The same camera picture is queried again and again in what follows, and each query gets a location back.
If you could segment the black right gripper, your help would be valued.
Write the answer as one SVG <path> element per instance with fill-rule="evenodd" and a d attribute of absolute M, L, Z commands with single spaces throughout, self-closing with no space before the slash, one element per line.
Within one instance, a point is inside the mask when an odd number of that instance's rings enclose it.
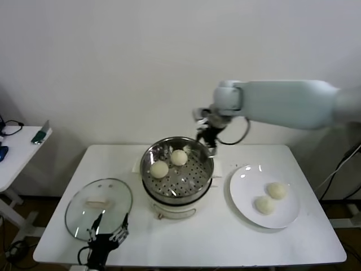
<path fill-rule="evenodd" d="M 208 157 L 215 157 L 217 155 L 217 137 L 220 132 L 226 128 L 226 124 L 212 124 L 208 121 L 197 121 L 196 140 L 204 141 L 208 147 Z"/>

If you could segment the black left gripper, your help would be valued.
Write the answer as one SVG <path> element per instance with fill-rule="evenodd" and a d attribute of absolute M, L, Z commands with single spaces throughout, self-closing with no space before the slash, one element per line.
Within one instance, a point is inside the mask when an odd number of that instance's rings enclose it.
<path fill-rule="evenodd" d="M 91 227 L 87 229 L 89 235 L 87 242 L 90 249 L 87 267 L 105 267 L 109 253 L 117 249 L 129 235 L 128 213 L 125 215 L 121 227 L 113 235 L 98 234 L 102 217 L 103 214 L 100 213 Z"/>

